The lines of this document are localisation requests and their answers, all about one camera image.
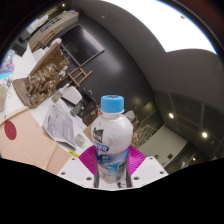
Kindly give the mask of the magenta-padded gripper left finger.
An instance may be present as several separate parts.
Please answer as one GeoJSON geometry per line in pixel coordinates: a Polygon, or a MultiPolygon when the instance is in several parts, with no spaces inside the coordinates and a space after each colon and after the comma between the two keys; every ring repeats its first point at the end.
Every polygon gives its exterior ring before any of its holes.
{"type": "Polygon", "coordinates": [[[84,188],[97,188],[99,174],[95,147],[89,147],[77,158],[70,158],[58,172],[58,176],[84,188]]]}

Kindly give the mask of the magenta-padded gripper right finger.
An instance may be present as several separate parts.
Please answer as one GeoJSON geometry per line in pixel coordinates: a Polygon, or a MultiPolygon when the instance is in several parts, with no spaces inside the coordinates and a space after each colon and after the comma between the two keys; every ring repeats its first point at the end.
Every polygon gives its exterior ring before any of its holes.
{"type": "Polygon", "coordinates": [[[128,188],[140,188],[167,175],[168,173],[154,156],[146,157],[133,146],[129,147],[126,171],[128,188]]]}

